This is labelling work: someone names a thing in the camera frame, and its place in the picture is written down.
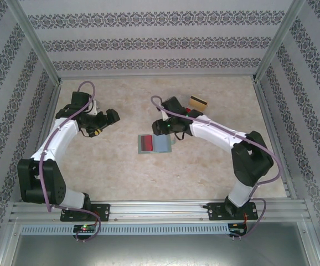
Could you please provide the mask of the sage green card holder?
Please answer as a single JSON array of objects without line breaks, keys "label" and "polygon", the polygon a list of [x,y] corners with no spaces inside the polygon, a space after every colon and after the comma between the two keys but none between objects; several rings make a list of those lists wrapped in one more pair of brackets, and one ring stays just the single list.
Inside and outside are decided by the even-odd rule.
[{"label": "sage green card holder", "polygon": [[176,140],[171,138],[171,135],[152,135],[153,137],[153,151],[141,152],[141,135],[138,135],[138,154],[160,154],[172,152],[172,146],[176,143]]}]

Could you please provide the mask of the red card with dark stripe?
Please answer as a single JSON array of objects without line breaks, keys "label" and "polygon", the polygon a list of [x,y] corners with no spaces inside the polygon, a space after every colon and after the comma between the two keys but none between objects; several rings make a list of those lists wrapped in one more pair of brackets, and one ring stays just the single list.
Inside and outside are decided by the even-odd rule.
[{"label": "red card with dark stripe", "polygon": [[141,135],[141,152],[153,151],[152,135]]}]

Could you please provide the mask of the grey metal sheet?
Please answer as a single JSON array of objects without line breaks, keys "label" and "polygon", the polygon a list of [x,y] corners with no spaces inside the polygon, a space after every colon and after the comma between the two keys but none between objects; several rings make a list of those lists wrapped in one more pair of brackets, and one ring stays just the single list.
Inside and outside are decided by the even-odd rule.
[{"label": "grey metal sheet", "polygon": [[317,266],[300,242],[234,241],[216,235],[22,236],[12,266]]}]

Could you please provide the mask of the aluminium side rail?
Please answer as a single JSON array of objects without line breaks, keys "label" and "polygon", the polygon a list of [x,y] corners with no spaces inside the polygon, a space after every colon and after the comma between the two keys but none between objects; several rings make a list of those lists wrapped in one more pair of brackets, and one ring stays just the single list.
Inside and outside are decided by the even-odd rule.
[{"label": "aluminium side rail", "polygon": [[289,172],[289,168],[286,165],[286,161],[282,152],[282,148],[278,139],[278,135],[275,130],[275,124],[271,117],[269,106],[266,102],[264,93],[262,91],[261,85],[257,82],[253,82],[254,91],[262,112],[262,116],[264,118],[264,122],[267,128],[267,133],[270,138],[271,147],[273,149],[274,154],[278,157],[278,159],[281,162],[281,179],[282,183],[284,185],[286,195],[290,199],[296,200],[298,199],[298,196],[296,194],[294,185],[291,180],[291,175]]},{"label": "aluminium side rail", "polygon": [[[48,102],[48,109],[43,120],[43,127],[39,134],[39,140],[37,142],[36,148],[33,150],[36,153],[39,149],[42,148],[44,141],[47,139],[51,128],[53,127],[53,119],[54,119],[54,112],[56,109],[56,105],[58,102],[58,97],[60,94],[61,85],[57,84],[54,87],[53,93],[51,94],[51,98]],[[26,194],[28,191],[33,189],[33,184],[37,184],[40,186],[40,182],[36,181],[34,178],[34,173],[38,173],[38,170],[33,170],[33,167],[36,166],[38,163],[33,162],[35,154],[31,158],[21,159],[18,162],[17,170],[18,170],[18,180],[19,180],[19,187],[20,187],[20,194],[23,202],[30,202],[27,198]]]}]

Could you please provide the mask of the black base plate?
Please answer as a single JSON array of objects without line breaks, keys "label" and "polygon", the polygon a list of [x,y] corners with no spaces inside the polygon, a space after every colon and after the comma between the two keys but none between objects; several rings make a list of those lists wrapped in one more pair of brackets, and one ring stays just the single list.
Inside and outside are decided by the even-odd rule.
[{"label": "black base plate", "polygon": [[203,208],[208,210],[210,221],[234,221],[245,218],[249,221],[255,221],[258,219],[256,204],[253,202],[248,202],[242,207],[224,202],[210,202]]},{"label": "black base plate", "polygon": [[[109,221],[109,204],[92,204],[89,211],[98,215],[102,222]],[[96,222],[97,218],[94,215],[85,212],[63,210],[60,215],[60,220],[62,222]]]}]

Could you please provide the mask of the aluminium mounting rail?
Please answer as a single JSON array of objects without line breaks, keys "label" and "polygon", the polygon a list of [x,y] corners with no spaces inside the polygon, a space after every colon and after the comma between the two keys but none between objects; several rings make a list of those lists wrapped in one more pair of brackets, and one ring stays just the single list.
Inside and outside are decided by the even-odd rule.
[{"label": "aluminium mounting rail", "polygon": [[[208,210],[203,208],[214,200],[204,201],[110,201],[108,222],[181,223],[210,221]],[[257,214],[263,222],[299,222],[310,220],[311,215],[302,199],[255,200]],[[60,221],[61,210],[48,212],[42,204],[15,203],[9,222],[51,223]]]}]

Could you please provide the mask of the aluminium frame post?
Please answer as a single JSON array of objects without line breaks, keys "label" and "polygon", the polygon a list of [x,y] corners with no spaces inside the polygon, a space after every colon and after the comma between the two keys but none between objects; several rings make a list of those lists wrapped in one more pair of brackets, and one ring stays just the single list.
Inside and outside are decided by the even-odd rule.
[{"label": "aluminium frame post", "polygon": [[12,14],[14,15],[15,19],[17,20],[17,23],[20,25],[28,42],[36,52],[44,69],[47,71],[49,77],[53,81],[53,84],[59,84],[61,78],[58,75],[52,60],[49,58],[42,41],[39,39],[35,29],[33,28],[33,25],[31,24],[27,14],[23,10],[19,0],[5,0],[5,2],[8,8],[11,10]]},{"label": "aluminium frame post", "polygon": [[257,83],[264,76],[266,69],[269,67],[270,63],[272,62],[276,52],[278,51],[278,48],[280,47],[285,36],[287,35],[290,26],[298,16],[305,2],[306,0],[292,0],[292,3],[289,9],[287,10],[276,34],[274,35],[265,55],[263,56],[257,68],[257,71],[252,76],[253,83]]}]

